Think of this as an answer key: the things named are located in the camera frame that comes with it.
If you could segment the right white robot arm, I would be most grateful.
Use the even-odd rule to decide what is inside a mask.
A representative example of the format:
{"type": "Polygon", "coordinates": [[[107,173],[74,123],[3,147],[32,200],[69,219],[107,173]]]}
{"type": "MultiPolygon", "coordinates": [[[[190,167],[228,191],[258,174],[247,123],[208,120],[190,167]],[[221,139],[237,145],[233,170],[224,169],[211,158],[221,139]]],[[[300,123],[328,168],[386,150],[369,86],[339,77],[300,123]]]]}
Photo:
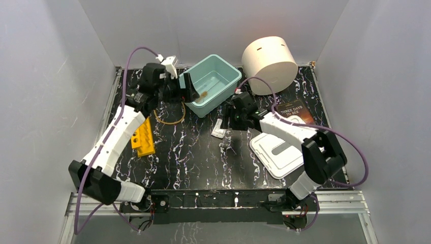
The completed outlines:
{"type": "Polygon", "coordinates": [[[286,203],[292,210],[305,206],[306,198],[347,163],[335,133],[326,128],[295,124],[280,118],[275,112],[258,108],[247,92],[237,90],[233,95],[225,107],[221,127],[241,131],[255,129],[286,141],[301,151],[304,172],[286,190],[286,203]]]}

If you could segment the test tube brush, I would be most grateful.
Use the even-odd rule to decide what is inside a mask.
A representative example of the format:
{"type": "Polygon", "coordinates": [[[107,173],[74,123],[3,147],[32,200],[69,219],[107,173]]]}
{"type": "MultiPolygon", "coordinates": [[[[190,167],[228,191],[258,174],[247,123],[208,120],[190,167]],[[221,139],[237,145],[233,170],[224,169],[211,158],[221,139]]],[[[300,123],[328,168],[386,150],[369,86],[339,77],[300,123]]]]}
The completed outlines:
{"type": "Polygon", "coordinates": [[[207,100],[216,96],[222,89],[222,83],[220,82],[208,82],[198,88],[200,98],[195,101],[197,104],[205,103],[207,100]]]}

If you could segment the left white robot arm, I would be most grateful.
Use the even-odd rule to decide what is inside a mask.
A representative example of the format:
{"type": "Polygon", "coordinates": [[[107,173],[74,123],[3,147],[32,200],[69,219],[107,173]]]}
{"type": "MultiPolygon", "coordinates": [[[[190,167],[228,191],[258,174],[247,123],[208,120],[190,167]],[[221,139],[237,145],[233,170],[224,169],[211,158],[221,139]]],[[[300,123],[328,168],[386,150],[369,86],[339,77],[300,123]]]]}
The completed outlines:
{"type": "Polygon", "coordinates": [[[175,76],[166,65],[148,63],[141,78],[125,88],[121,105],[100,140],[81,161],[68,168],[79,194],[110,205],[131,202],[138,211],[147,211],[152,198],[141,184],[112,178],[116,163],[134,132],[163,103],[190,103],[199,98],[189,73],[175,76]]]}

